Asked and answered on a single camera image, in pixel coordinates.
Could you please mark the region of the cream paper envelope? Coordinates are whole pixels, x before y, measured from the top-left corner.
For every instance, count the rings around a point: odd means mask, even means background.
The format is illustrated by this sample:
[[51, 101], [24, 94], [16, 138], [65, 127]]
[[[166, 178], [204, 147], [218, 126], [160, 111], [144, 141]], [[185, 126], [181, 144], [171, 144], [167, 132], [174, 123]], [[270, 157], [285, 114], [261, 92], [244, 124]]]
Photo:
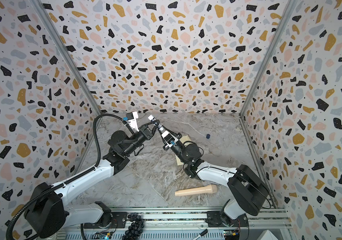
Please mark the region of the cream paper envelope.
[[185, 146], [184, 143], [186, 141], [191, 141], [191, 138], [188, 136], [188, 135], [185, 135], [185, 136], [182, 136], [179, 140], [179, 143], [181, 144], [180, 146], [180, 151], [179, 153], [176, 155], [176, 162], [177, 162], [177, 165], [178, 166], [181, 166], [183, 164], [183, 162], [181, 161], [180, 159], [180, 155], [182, 154], [183, 152], [183, 147]]

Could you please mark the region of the blue white glue stick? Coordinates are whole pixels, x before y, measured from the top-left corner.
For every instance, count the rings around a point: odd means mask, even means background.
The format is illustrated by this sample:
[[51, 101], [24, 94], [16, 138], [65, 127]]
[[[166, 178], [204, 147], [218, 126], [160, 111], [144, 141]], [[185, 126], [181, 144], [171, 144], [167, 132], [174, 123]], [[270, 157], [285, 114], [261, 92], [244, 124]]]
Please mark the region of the blue white glue stick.
[[166, 128], [160, 123], [160, 120], [157, 120], [153, 115], [148, 117], [148, 120], [155, 125], [157, 130], [162, 134], [166, 131]]

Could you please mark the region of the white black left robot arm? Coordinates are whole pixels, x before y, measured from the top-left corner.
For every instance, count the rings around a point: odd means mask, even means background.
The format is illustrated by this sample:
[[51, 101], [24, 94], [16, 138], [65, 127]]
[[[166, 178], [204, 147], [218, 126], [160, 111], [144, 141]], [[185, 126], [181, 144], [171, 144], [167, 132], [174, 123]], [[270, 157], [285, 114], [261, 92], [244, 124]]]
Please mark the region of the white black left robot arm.
[[129, 156], [141, 151], [144, 142], [155, 135], [158, 126], [159, 121], [152, 120], [131, 136], [124, 131], [116, 131], [108, 141], [108, 154], [99, 159], [98, 166], [89, 167], [53, 185], [38, 185], [24, 212], [24, 218], [37, 236], [47, 238], [71, 223], [79, 224], [80, 218], [74, 217], [78, 212], [70, 210], [67, 205], [90, 187], [122, 171], [129, 163]]

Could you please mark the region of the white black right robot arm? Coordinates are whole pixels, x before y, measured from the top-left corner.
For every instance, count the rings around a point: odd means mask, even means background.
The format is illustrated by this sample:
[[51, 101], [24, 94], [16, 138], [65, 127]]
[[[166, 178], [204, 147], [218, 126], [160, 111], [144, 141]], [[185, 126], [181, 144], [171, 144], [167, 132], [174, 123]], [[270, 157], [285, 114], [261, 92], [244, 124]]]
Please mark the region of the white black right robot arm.
[[202, 159], [202, 149], [192, 141], [181, 141], [182, 136], [166, 129], [161, 131], [165, 150], [172, 150], [183, 164], [184, 172], [192, 179], [209, 181], [229, 188], [234, 198], [221, 210], [225, 224], [249, 214], [257, 216], [268, 199], [267, 185], [247, 165], [236, 168], [220, 167]]

